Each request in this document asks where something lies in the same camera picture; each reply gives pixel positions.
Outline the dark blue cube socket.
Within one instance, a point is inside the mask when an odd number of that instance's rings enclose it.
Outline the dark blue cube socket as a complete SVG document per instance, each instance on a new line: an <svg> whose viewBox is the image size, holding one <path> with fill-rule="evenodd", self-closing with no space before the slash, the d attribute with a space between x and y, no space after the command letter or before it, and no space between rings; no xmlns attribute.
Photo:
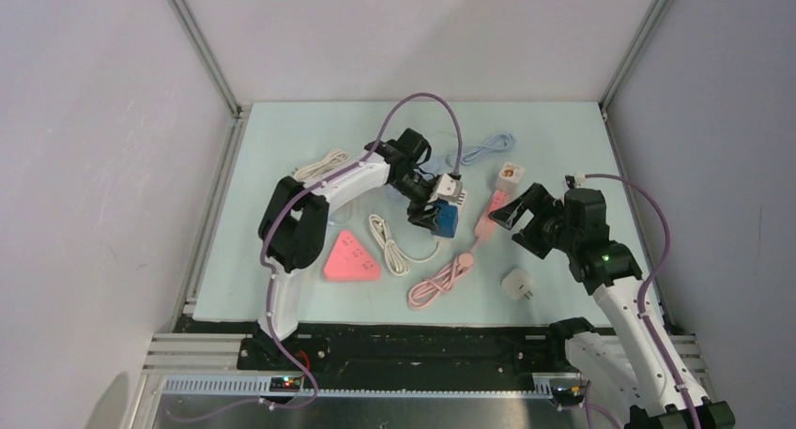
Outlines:
<svg viewBox="0 0 796 429"><path fill-rule="evenodd" d="M435 237L454 238L458 226L459 207L440 200L433 206L435 216L431 233Z"/></svg>

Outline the pink triangular power strip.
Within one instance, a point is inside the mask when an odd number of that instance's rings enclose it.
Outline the pink triangular power strip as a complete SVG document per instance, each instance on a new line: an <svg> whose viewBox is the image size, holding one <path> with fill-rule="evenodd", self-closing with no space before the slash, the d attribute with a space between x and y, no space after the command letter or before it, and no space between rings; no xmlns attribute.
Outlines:
<svg viewBox="0 0 796 429"><path fill-rule="evenodd" d="M371 282L381 276L381 267L355 235L343 230L335 240L323 275L330 282Z"/></svg>

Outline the white plug adapter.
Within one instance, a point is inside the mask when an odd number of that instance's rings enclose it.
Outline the white plug adapter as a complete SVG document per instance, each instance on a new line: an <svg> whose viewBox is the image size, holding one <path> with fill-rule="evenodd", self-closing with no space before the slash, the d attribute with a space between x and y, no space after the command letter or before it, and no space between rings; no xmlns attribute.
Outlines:
<svg viewBox="0 0 796 429"><path fill-rule="evenodd" d="M501 281L503 291L514 300L531 299L531 286L530 275L521 268L514 268Z"/></svg>

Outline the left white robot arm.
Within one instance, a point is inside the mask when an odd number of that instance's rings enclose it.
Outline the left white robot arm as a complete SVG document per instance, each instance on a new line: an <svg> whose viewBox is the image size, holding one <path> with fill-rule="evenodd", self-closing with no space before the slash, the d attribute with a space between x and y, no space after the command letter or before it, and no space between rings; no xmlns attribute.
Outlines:
<svg viewBox="0 0 796 429"><path fill-rule="evenodd" d="M257 234L260 262L270 271L260 329L268 335L260 357L274 369L295 359L300 277L324 249L331 213L370 190L389 186L408 200L410 224L432 236L451 238L458 224L455 196L460 183L448 174L426 176L421 165L431 157L428 141L406 129L394 140L373 141L365 156L308 183L291 176L276 185Z"/></svg>

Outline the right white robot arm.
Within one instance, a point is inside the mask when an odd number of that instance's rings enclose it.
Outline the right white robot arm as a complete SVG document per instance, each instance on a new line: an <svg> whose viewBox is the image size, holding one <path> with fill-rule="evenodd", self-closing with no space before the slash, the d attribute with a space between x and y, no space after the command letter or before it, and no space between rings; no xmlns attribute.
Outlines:
<svg viewBox="0 0 796 429"><path fill-rule="evenodd" d="M634 255L611 238L603 193L572 186L556 199L534 183L488 217L511 230L527 212L532 218L513 241L540 259L553 250L566 255L575 281L607 317L624 353L617 357L586 318L569 318L548 327L548 363L582 373L625 428L734 427L729 403L710 397L668 337Z"/></svg>

